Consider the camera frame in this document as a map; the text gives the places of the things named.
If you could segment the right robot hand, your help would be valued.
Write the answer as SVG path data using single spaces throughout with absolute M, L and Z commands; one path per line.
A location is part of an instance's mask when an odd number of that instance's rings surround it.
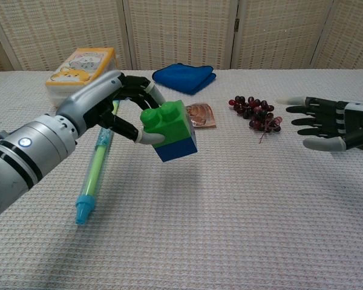
M 292 120 L 297 131 L 306 136 L 303 146 L 322 152 L 363 150 L 363 102 L 333 101 L 316 97 L 286 97 L 277 100 L 286 111 L 304 114 L 306 118 Z

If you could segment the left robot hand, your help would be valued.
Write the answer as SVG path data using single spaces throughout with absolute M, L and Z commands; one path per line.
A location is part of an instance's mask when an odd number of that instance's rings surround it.
M 146 133 L 113 114 L 113 101 L 126 99 L 142 110 L 159 108 L 165 102 L 154 82 L 113 70 L 68 97 L 59 106 L 57 115 L 65 117 L 75 126 L 78 137 L 99 125 L 135 143 L 153 145 L 163 142 L 164 135 Z

